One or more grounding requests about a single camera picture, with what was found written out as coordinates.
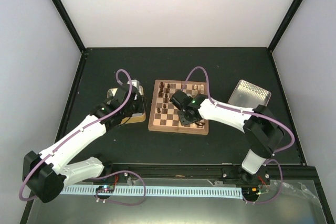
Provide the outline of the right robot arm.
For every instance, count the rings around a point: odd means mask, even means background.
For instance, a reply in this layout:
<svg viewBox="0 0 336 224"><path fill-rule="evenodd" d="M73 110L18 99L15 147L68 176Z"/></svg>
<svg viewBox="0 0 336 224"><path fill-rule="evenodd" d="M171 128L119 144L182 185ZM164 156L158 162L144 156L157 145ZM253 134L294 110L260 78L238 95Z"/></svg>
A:
<svg viewBox="0 0 336 224"><path fill-rule="evenodd" d="M210 120L231 126L246 135L249 151L238 171L239 179L250 184L258 177L261 166L275 153L284 131L275 123L272 113L264 105L241 108L211 99L205 94L194 98L177 90L170 102L178 109L183 126Z"/></svg>

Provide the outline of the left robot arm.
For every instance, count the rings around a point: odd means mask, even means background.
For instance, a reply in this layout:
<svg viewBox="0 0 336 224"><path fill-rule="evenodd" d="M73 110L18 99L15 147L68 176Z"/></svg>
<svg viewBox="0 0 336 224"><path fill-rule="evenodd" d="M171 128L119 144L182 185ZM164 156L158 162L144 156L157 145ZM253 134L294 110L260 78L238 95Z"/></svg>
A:
<svg viewBox="0 0 336 224"><path fill-rule="evenodd" d="M95 106L85 119L54 145L24 157L22 188L28 187L43 203L55 199L64 188L87 179L108 181L112 162L100 154L71 163L84 148L109 130L144 113L142 86L124 84L109 90L110 96Z"/></svg>

